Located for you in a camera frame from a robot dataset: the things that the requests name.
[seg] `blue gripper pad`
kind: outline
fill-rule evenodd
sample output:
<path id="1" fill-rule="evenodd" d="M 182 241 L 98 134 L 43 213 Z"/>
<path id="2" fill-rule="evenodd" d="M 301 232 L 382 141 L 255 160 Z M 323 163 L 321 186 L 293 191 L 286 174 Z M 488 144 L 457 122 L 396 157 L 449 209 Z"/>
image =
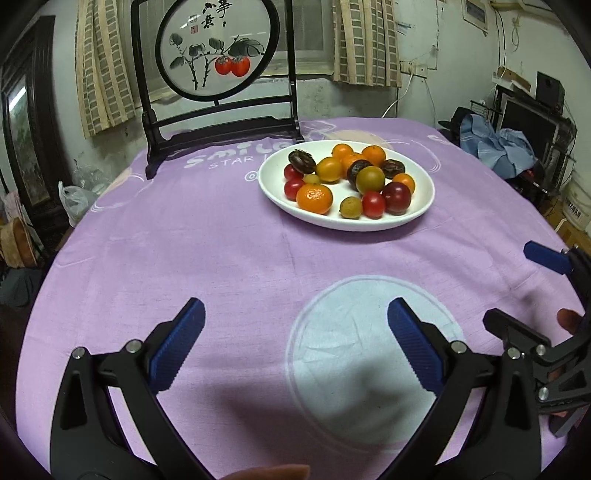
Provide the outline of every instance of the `blue gripper pad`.
<path id="1" fill-rule="evenodd" d="M 421 320 L 403 299 L 390 302 L 388 325 L 425 390 L 443 390 L 443 363 L 420 328 Z"/>
<path id="2" fill-rule="evenodd" d="M 536 242 L 527 242 L 523 247 L 523 253 L 528 260 L 561 275 L 567 275 L 573 271 L 573 266 L 564 253 L 556 252 Z"/>
<path id="3" fill-rule="evenodd" d="M 205 305 L 191 299 L 173 320 L 173 328 L 150 361 L 148 384 L 156 394 L 168 390 L 205 326 Z"/>

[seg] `chinese character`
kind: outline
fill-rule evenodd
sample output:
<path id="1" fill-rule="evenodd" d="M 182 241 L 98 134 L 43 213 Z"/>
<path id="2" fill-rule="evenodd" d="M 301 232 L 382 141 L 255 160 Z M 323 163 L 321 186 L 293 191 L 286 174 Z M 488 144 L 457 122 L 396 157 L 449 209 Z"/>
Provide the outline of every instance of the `chinese character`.
<path id="1" fill-rule="evenodd" d="M 203 20 L 202 22 L 203 28 L 210 28 L 211 26 L 213 26 L 213 16 L 212 15 L 208 15 L 205 17 L 205 20 Z"/>
<path id="2" fill-rule="evenodd" d="M 219 0 L 219 7 L 217 8 L 217 13 L 222 14 L 220 18 L 223 18 L 226 15 L 226 10 L 230 8 L 232 5 L 228 0 Z"/>
<path id="3" fill-rule="evenodd" d="M 210 4 L 209 2 L 205 3 L 205 7 L 203 8 L 203 13 L 205 13 L 209 8 L 217 7 L 217 4 Z"/>

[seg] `orange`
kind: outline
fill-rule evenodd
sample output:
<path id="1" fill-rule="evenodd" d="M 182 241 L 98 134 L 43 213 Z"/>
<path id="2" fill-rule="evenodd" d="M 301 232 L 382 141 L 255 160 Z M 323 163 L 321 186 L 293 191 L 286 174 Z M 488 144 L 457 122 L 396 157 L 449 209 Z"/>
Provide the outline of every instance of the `orange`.
<path id="1" fill-rule="evenodd" d="M 332 183 L 340 179 L 340 160 L 333 157 L 326 157 L 316 165 L 316 175 L 321 181 Z"/>
<path id="2" fill-rule="evenodd" d="M 302 210 L 324 215 L 333 202 L 332 192 L 326 185 L 307 183 L 297 191 L 297 206 Z"/>
<path id="3" fill-rule="evenodd" d="M 338 158 L 339 160 L 341 160 L 344 156 L 349 155 L 351 153 L 353 153 L 353 148 L 348 146 L 346 143 L 340 143 L 338 145 L 335 145 L 335 147 L 333 148 L 332 156 L 334 158 Z"/>
<path id="4" fill-rule="evenodd" d="M 408 173 L 399 173 L 398 175 L 394 176 L 392 181 L 404 183 L 410 190 L 411 194 L 414 193 L 414 189 L 417 187 L 414 183 L 414 178 L 412 178 Z"/>
<path id="5" fill-rule="evenodd" d="M 365 158 L 367 158 L 375 167 L 381 167 L 382 163 L 386 160 L 386 152 L 378 145 L 371 145 L 365 147 L 361 152 Z"/>
<path id="6" fill-rule="evenodd" d="M 367 160 L 367 158 L 365 158 L 361 153 L 351 153 L 340 159 L 340 164 L 342 166 L 341 176 L 344 179 L 347 178 L 347 172 L 349 171 L 351 165 L 353 165 L 353 163 L 358 160 Z"/>

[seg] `round decorative panel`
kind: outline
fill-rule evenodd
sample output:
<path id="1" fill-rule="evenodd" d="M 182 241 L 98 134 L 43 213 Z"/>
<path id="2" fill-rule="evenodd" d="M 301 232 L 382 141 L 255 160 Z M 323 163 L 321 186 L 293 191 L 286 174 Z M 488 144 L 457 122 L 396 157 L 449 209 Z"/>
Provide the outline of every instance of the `round decorative panel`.
<path id="1" fill-rule="evenodd" d="M 179 95 L 219 100 L 264 71 L 278 40 L 279 17 L 271 0 L 178 0 L 160 24 L 156 62 Z"/>

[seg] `curtain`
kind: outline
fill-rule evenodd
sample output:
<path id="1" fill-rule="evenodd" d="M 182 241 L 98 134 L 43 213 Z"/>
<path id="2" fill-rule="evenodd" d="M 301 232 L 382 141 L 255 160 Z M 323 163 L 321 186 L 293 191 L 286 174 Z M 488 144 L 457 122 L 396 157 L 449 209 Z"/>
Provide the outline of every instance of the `curtain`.
<path id="1" fill-rule="evenodd" d="M 118 23 L 116 0 L 79 0 L 74 54 L 85 138 L 135 115 Z"/>
<path id="2" fill-rule="evenodd" d="M 394 0 L 333 0 L 335 82 L 402 86 Z"/>

